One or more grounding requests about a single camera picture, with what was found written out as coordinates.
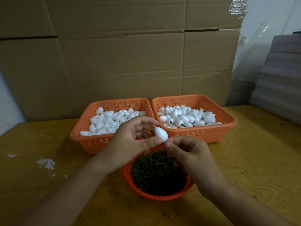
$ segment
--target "white residue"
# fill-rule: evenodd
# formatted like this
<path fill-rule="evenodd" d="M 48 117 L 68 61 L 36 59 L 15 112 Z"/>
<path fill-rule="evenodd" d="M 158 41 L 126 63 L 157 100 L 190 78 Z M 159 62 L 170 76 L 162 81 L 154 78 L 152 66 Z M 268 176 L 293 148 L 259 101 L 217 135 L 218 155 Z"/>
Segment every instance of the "white residue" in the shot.
<path fill-rule="evenodd" d="M 52 159 L 41 158 L 39 161 L 37 161 L 37 163 L 38 163 L 39 168 L 44 167 L 44 168 L 50 169 L 50 170 L 55 169 L 55 161 L 53 161 Z"/>

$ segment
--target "left hand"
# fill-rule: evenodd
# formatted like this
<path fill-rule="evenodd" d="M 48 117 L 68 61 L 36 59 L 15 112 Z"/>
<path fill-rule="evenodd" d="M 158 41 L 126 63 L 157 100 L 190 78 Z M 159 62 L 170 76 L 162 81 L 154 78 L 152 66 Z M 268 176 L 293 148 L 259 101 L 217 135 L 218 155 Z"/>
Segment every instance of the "left hand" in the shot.
<path fill-rule="evenodd" d="M 108 173 L 115 171 L 141 152 L 163 143 L 160 137 L 151 137 L 149 134 L 154 135 L 154 125 L 159 125 L 159 122 L 144 116 L 134 117 L 122 123 L 107 146 L 95 157 L 101 159 Z"/>

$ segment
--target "forearm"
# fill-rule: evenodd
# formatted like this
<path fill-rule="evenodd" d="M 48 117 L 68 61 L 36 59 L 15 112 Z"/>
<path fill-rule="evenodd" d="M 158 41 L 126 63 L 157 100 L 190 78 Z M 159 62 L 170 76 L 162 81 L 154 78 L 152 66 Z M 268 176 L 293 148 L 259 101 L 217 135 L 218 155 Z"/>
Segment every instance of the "forearm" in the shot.
<path fill-rule="evenodd" d="M 95 157 L 43 199 L 20 225 L 72 225 L 108 171 Z"/>
<path fill-rule="evenodd" d="M 234 225 L 293 225 L 230 181 L 211 200 Z"/>

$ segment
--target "clear plastic tape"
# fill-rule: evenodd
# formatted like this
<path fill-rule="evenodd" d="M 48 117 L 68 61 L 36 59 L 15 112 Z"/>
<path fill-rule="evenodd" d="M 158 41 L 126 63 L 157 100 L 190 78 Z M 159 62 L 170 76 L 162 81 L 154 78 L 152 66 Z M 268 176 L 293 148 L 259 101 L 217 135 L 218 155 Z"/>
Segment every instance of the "clear plastic tape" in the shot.
<path fill-rule="evenodd" d="M 242 19 L 246 16 L 248 11 L 246 7 L 248 5 L 247 0 L 233 0 L 230 6 L 231 15 L 242 15 L 239 19 Z"/>

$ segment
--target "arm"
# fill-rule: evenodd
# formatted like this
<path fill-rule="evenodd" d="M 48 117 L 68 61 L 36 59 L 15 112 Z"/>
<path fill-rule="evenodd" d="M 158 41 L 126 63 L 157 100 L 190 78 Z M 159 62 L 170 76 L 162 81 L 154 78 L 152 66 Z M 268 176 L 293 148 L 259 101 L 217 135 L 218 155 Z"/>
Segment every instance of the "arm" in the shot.
<path fill-rule="evenodd" d="M 228 181 L 218 168 L 205 141 L 172 137 L 164 143 L 175 166 L 183 165 L 201 194 L 234 225 L 293 225 L 251 195 Z"/>
<path fill-rule="evenodd" d="M 107 146 L 70 176 L 57 190 L 44 198 L 20 225 L 72 225 L 103 179 L 130 162 L 139 153 L 161 144 L 151 137 L 159 122 L 136 117 L 124 122 Z"/>

